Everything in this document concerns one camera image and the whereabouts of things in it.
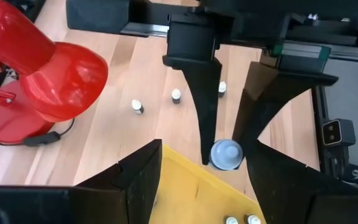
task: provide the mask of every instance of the yellow tray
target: yellow tray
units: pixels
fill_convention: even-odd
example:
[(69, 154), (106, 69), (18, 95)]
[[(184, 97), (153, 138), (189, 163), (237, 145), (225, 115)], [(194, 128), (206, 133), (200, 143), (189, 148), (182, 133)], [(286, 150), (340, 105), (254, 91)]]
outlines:
[(222, 224), (225, 216), (265, 220), (259, 205), (167, 146), (150, 223)]

